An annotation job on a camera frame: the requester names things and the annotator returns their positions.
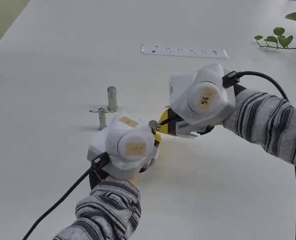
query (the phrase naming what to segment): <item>metal rod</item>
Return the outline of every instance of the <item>metal rod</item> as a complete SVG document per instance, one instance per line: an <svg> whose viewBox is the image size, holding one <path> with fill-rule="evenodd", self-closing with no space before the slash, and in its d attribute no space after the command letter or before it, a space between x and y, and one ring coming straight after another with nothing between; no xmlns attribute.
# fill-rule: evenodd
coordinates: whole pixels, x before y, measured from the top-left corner
<svg viewBox="0 0 296 240"><path fill-rule="evenodd" d="M108 87L107 91L108 91L108 111L114 113L118 111L117 88L115 86L110 86Z"/></svg>
<svg viewBox="0 0 296 240"><path fill-rule="evenodd" d="M104 128L107 127L107 122L106 122L106 112L104 108L99 108L98 109L98 114L99 114L99 123L100 123L100 127L99 130L103 130Z"/></svg>
<svg viewBox="0 0 296 240"><path fill-rule="evenodd" d="M158 122L155 120L151 120L151 121L149 121L148 124L149 124L149 127L151 128L151 132L154 135L157 134L157 130L158 130L158 126L159 126Z"/></svg>

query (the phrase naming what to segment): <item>power strip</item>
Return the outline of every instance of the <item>power strip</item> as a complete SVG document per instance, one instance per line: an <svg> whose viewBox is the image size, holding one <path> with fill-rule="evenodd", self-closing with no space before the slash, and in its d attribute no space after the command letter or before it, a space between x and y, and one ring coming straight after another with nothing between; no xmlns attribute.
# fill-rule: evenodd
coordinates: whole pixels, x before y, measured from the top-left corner
<svg viewBox="0 0 296 240"><path fill-rule="evenodd" d="M228 59L225 50L203 49L193 47L170 47L161 45L143 45L141 51L146 55L193 57L193 58L211 58L211 59Z"/></svg>

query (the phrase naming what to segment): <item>white table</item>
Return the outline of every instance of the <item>white table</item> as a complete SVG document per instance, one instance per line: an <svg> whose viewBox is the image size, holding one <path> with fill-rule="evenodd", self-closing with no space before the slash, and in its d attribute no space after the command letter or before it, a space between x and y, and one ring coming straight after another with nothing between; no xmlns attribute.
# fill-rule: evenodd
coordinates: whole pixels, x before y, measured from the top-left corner
<svg viewBox="0 0 296 240"><path fill-rule="evenodd" d="M106 104L110 85L121 107L158 120L170 75L221 63L271 75L296 105L296 52L253 41L277 26L296 33L284 19L294 11L277 0L31 0L0 41L0 240L21 239L87 169L98 127L88 110ZM225 49L230 59L142 55L143 43ZM263 79L242 84L277 94ZM164 137L160 149L140 177L133 239L294 239L293 166L220 127L197 140ZM30 239L70 225L88 191L85 180Z"/></svg>

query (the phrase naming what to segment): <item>beige label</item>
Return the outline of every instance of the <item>beige label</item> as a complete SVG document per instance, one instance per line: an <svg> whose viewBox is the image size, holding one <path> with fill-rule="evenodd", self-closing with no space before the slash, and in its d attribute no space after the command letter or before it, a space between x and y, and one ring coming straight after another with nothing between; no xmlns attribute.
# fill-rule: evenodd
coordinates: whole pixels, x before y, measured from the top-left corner
<svg viewBox="0 0 296 240"><path fill-rule="evenodd" d="M213 88L206 87L203 89L199 102L198 102L198 108L207 111L209 107L211 106L214 98L216 97L216 92Z"/></svg>
<svg viewBox="0 0 296 240"><path fill-rule="evenodd" d="M145 142L130 142L126 144L126 155L145 155L147 151L147 144Z"/></svg>
<svg viewBox="0 0 296 240"><path fill-rule="evenodd" d="M139 125L139 123L137 123L136 121L134 121L126 116L123 116L122 118L120 118L119 121L124 124L127 124L128 126L130 126L132 128L135 128L136 126Z"/></svg>

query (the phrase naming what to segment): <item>striped sleeve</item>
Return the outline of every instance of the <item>striped sleeve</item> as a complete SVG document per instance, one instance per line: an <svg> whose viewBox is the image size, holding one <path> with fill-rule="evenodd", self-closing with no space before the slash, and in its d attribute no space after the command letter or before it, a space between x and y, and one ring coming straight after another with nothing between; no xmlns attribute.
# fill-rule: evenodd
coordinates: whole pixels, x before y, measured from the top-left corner
<svg viewBox="0 0 296 240"><path fill-rule="evenodd" d="M250 89L236 96L236 104L223 126L296 165L296 107L283 98Z"/></svg>
<svg viewBox="0 0 296 240"><path fill-rule="evenodd" d="M54 240L127 240L141 216L139 190L126 180L103 181L76 207L76 221Z"/></svg>

